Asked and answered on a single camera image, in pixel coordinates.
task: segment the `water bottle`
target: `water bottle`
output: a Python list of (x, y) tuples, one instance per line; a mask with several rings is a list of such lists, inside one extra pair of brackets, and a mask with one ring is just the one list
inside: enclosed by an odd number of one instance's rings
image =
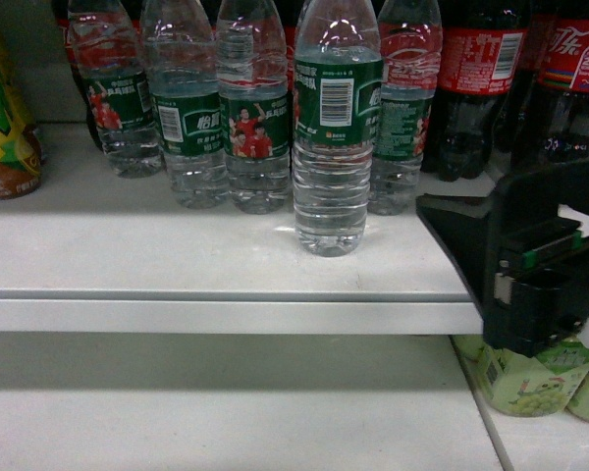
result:
[(388, 0), (378, 24), (385, 66), (368, 210), (388, 216), (414, 199), (443, 29), (436, 0)]
[(216, 25), (221, 124), (230, 195), (249, 214), (290, 190), (286, 40), (273, 0), (223, 0)]
[(294, 52), (294, 213), (308, 251), (364, 234), (383, 63), (370, 0), (311, 0)]
[(229, 194), (216, 43), (200, 3), (146, 0), (141, 38), (155, 123), (175, 199), (193, 209)]
[(105, 155), (116, 175), (162, 168), (137, 33), (120, 0), (70, 0), (69, 39)]

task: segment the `cola bottle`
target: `cola bottle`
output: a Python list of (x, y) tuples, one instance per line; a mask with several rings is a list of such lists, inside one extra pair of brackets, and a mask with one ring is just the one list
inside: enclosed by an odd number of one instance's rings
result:
[(493, 123), (512, 84), (529, 0), (443, 1), (443, 51), (422, 170), (474, 179), (492, 150)]
[(521, 56), (510, 86), (510, 92), (495, 122), (493, 144), (502, 152), (511, 152), (512, 144), (530, 97), (530, 88), (545, 56), (557, 21), (558, 4), (554, 0), (530, 0), (528, 36), (521, 47)]
[(589, 159), (589, 0), (562, 2), (526, 118), (514, 170)]

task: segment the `green bottle label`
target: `green bottle label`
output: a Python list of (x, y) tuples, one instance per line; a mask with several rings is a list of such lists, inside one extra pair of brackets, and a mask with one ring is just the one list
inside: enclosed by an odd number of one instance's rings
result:
[(184, 98), (153, 95), (153, 105), (166, 152), (194, 157), (223, 148), (218, 93)]
[(134, 130), (153, 120), (144, 72), (129, 77), (85, 78), (89, 106), (103, 130)]
[(432, 98), (382, 100), (380, 128), (373, 154), (383, 160), (411, 160), (423, 153)]
[(221, 98), (225, 151), (229, 155), (263, 159), (288, 153), (288, 100), (260, 101)]
[(294, 132), (322, 145), (355, 145), (377, 133), (383, 62), (294, 61)]

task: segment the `white shelf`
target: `white shelf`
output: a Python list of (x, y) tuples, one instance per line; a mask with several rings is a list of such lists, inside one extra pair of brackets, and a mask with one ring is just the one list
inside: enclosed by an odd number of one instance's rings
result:
[(589, 423), (567, 411), (537, 418), (507, 416), (477, 388), (475, 363), (461, 361), (505, 471), (589, 471)]
[[(345, 257), (304, 251), (292, 202), (191, 211), (164, 174), (115, 177), (84, 125), (44, 128), (42, 186), (0, 201), (0, 331), (470, 334), (481, 319), (411, 208)], [(422, 178), (421, 191), (487, 195)]]
[(6, 333), (0, 471), (22, 469), (502, 467), (444, 337)]

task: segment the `red bottle label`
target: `red bottle label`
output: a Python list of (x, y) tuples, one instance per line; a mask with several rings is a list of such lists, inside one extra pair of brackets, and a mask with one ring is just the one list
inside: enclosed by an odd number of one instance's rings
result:
[(436, 88), (441, 68), (443, 30), (439, 26), (380, 23), (384, 82), (392, 85)]
[(439, 86), (471, 95), (510, 90), (525, 29), (446, 28)]
[(521, 48), (518, 67), (524, 71), (537, 72), (541, 69), (550, 39), (557, 23), (557, 15), (537, 14), (530, 19), (528, 35)]
[(551, 88), (589, 93), (589, 20), (558, 20), (537, 78)]

